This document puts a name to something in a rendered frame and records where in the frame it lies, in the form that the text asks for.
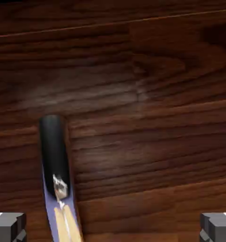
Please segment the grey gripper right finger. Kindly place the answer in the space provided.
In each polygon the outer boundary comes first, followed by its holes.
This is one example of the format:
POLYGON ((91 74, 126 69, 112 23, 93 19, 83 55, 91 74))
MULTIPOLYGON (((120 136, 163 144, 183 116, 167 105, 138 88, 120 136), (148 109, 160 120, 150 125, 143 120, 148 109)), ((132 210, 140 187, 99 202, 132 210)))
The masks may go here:
POLYGON ((226 242, 226 212, 200 215, 200 242, 226 242))

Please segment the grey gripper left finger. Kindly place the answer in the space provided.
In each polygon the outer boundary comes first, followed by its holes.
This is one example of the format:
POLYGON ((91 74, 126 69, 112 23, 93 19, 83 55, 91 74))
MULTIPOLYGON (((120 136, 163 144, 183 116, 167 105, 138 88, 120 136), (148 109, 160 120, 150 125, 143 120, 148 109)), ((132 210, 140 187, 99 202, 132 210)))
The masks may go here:
POLYGON ((0 242, 26 242, 26 214, 0 212, 0 242))

